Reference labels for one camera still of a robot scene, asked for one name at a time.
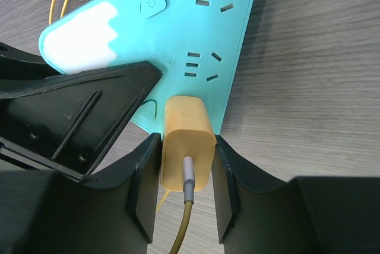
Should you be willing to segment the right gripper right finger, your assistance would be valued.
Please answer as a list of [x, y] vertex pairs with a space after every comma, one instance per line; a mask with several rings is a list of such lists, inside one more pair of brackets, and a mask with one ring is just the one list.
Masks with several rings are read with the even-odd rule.
[[378, 253], [379, 178], [298, 176], [285, 182], [217, 137], [212, 166], [226, 253]]

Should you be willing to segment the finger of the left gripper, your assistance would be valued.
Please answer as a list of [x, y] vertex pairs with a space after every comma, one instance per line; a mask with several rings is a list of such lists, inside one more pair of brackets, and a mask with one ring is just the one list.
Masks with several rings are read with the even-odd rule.
[[1, 44], [1, 169], [90, 175], [161, 77], [147, 61], [61, 74]]

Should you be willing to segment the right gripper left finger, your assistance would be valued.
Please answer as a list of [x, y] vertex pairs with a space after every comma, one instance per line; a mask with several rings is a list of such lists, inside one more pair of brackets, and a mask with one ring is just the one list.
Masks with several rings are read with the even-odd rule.
[[161, 136], [151, 134], [79, 182], [56, 171], [2, 172], [1, 252], [145, 253], [161, 151]]

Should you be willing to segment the orange charger plug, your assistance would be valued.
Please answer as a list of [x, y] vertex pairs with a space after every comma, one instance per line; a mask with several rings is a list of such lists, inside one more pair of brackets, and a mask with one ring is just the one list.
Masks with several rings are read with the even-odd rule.
[[204, 102], [198, 97], [173, 96], [164, 110], [161, 185], [170, 192], [183, 189], [183, 159], [194, 162], [195, 191], [207, 186], [213, 164], [216, 136]]

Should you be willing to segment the teal triangular power socket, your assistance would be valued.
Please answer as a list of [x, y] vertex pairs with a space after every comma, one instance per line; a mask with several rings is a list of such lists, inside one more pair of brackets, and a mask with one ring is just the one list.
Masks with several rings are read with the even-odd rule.
[[91, 0], [46, 27], [43, 59], [63, 74], [149, 61], [162, 77], [132, 120], [163, 130], [177, 95], [203, 100], [221, 130], [254, 0]]

